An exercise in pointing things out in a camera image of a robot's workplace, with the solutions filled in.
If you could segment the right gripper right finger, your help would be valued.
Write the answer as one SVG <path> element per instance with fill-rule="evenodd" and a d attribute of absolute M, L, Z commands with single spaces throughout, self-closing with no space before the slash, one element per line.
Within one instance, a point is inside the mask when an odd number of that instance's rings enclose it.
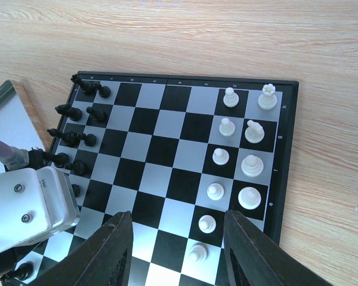
<path fill-rule="evenodd" d="M 239 211 L 224 217 L 230 285 L 329 285 L 282 250 Z"/>

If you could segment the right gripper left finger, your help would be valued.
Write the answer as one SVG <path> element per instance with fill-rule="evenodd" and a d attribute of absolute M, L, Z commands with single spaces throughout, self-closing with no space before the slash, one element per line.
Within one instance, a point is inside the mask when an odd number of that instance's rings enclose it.
<path fill-rule="evenodd" d="M 131 269 L 131 212 L 119 212 L 33 285 L 127 285 Z"/>

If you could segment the black pawn piece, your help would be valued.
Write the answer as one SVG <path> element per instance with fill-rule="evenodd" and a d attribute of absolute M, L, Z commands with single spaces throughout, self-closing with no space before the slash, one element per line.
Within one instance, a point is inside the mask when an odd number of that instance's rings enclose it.
<path fill-rule="evenodd" d="M 95 88 L 96 90 L 98 90 L 98 94 L 100 97 L 108 98 L 109 96 L 111 96 L 112 91 L 108 86 L 103 86 L 100 83 L 96 83 Z"/>
<path fill-rule="evenodd" d="M 91 115 L 98 123 L 105 122 L 107 119 L 106 113 L 102 110 L 96 110 L 93 107 L 87 107 L 86 112 Z"/>
<path fill-rule="evenodd" d="M 88 171 L 86 164 L 79 161 L 77 161 L 76 163 L 66 163 L 64 165 L 64 168 L 78 176 L 85 176 Z"/>
<path fill-rule="evenodd" d="M 81 188 L 77 184 L 72 184 L 72 189 L 75 197 L 79 197 L 81 193 Z"/>
<path fill-rule="evenodd" d="M 97 142 L 97 137 L 92 134 L 79 133 L 78 138 L 84 142 L 86 146 L 93 147 Z"/>

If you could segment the black queen piece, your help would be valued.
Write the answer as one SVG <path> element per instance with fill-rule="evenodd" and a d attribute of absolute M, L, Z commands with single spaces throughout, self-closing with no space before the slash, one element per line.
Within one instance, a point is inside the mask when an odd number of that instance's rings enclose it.
<path fill-rule="evenodd" d="M 28 155 L 29 164 L 27 166 L 35 170 L 45 167 L 48 162 L 54 163 L 57 168 L 64 168 L 65 164 L 70 161 L 66 153 L 53 154 L 42 149 L 32 149 L 28 151 Z"/>

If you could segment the black bishop piece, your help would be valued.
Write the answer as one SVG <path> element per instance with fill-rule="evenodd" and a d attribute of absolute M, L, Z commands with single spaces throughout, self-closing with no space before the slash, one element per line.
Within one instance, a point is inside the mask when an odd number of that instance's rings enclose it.
<path fill-rule="evenodd" d="M 79 145 L 78 134 L 73 131 L 61 132 L 57 129 L 47 129 L 47 132 L 52 137 L 60 138 L 69 147 L 76 147 Z"/>

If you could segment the black and silver chessboard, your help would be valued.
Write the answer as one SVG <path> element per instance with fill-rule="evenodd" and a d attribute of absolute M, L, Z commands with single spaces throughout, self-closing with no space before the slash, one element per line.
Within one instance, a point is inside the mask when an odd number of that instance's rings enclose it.
<path fill-rule="evenodd" d="M 129 285 L 228 285 L 224 258 L 224 214 L 237 210 L 273 241 L 280 240 L 286 184 L 299 84 L 290 80 L 231 79 L 124 73 L 77 73 L 83 81 L 108 86 L 102 98 L 86 95 L 73 83 L 68 102 L 79 108 L 78 121 L 61 118 L 61 132 L 92 133 L 93 147 L 76 147 L 53 140 L 53 153 L 66 153 L 71 162 L 85 163 L 88 171 L 73 184 L 81 188 L 78 224 L 35 247 L 24 262 L 33 262 L 32 276 L 39 278 L 72 254 L 99 227 L 118 212 L 132 213 L 134 242 Z M 265 84 L 272 83 L 277 104 L 263 110 L 258 104 Z M 223 103 L 231 87 L 239 96 L 237 106 Z M 106 113 L 98 123 L 87 107 Z M 232 136 L 222 136 L 222 118 L 235 125 Z M 258 122 L 265 135 L 261 142 L 245 138 L 248 120 Z M 229 161 L 219 166 L 212 160 L 216 148 L 228 151 Z M 264 169 L 246 176 L 241 169 L 248 155 L 259 157 Z M 207 187 L 224 187 L 222 199 L 211 200 Z M 238 194 L 245 187 L 261 194 L 260 205 L 244 209 Z M 216 229 L 203 233 L 203 215 L 216 220 Z M 208 248 L 204 262 L 189 259 L 191 247 Z"/>

